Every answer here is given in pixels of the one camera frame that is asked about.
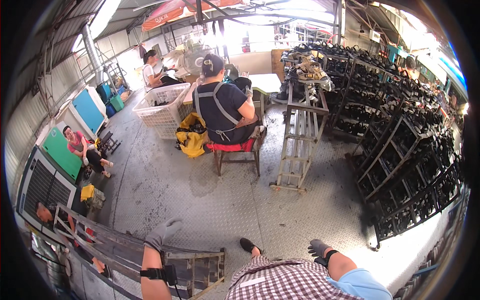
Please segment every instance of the hand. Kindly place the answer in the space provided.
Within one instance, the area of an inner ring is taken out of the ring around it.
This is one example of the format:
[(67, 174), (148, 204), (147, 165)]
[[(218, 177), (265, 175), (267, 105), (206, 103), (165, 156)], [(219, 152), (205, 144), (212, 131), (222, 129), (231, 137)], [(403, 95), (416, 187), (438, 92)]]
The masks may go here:
[(311, 240), (310, 246), (308, 246), (308, 249), (309, 249), (308, 253), (311, 253), (313, 257), (316, 257), (316, 256), (323, 257), (324, 252), (327, 248), (330, 248), (330, 246), (328, 246), (321, 240), (319, 239)]
[(253, 90), (251, 87), (249, 87), (248, 85), (245, 87), (245, 95), (247, 97), (253, 97)]
[(158, 225), (147, 235), (144, 246), (153, 248), (160, 253), (162, 245), (182, 228), (182, 221), (183, 219), (180, 217), (173, 217)]

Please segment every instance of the diamond plate floor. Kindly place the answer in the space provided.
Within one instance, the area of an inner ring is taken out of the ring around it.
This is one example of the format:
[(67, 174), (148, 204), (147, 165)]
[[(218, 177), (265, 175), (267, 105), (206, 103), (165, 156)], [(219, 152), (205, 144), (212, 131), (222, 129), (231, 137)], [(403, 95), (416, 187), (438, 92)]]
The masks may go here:
[[(181, 216), (184, 227), (169, 242), (171, 246), (211, 251), (225, 247), (226, 283), (203, 299), (223, 299), (233, 272), (248, 262), (249, 256), (238, 243), (242, 236), (264, 249), (270, 258), (309, 258), (309, 240), (321, 238), (358, 267), (370, 270), (394, 294), (410, 279), (444, 231), (447, 213), (382, 242), (379, 252), (372, 251), (370, 243), (376, 245), (374, 230), (360, 220), (360, 198), (344, 159), (354, 145), (329, 142), (325, 137), (303, 185), (307, 193), (272, 190), (268, 183), (278, 176), (285, 128), (283, 106), (268, 109), (260, 178), (254, 164), (224, 164), (222, 177), (218, 177), (212, 155), (187, 158), (174, 148), (175, 141), (159, 139), (154, 130), (142, 124), (132, 112), (141, 96), (141, 91), (132, 96), (105, 130), (112, 131), (122, 144), (110, 156), (115, 166), (104, 189), (107, 201), (99, 222), (144, 238), (166, 218)], [(83, 283), (77, 278), (74, 285), (90, 290), (78, 293), (82, 299), (122, 299), (86, 273), (84, 269)], [(141, 296), (139, 284), (115, 273), (113, 280)], [(97, 289), (92, 286), (95, 281)]]

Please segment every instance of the light blue shirt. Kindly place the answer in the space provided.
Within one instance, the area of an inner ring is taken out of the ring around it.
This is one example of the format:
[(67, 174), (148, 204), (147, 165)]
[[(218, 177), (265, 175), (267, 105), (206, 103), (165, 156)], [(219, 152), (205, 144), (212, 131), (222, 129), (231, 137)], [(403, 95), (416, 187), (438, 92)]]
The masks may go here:
[(365, 298), (365, 300), (393, 299), (392, 294), (376, 281), (369, 271), (362, 268), (346, 272), (338, 281), (330, 277), (327, 277), (327, 280), (343, 292)]

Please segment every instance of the checkered shirt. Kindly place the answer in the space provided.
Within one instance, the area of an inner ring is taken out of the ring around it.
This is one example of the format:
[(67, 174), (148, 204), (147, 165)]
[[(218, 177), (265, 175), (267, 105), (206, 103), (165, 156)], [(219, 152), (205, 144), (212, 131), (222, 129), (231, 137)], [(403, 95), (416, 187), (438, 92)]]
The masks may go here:
[[(324, 266), (305, 259), (272, 262), (263, 255), (255, 256), (233, 274), (225, 299), (362, 299), (335, 288), (327, 276)], [(243, 282), (261, 277), (265, 281), (240, 287)]]

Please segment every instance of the laundry basket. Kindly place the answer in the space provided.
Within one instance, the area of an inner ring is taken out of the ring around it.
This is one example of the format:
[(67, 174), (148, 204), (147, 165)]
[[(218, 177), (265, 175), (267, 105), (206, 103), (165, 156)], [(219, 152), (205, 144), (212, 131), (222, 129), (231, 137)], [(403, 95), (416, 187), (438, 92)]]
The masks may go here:
[[(190, 84), (175, 84), (150, 90), (133, 111), (147, 127), (155, 128), (162, 139), (176, 140), (175, 132), (185, 117), (192, 111), (192, 105), (183, 100), (190, 90)], [(153, 107), (154, 102), (167, 101), (167, 105)]]

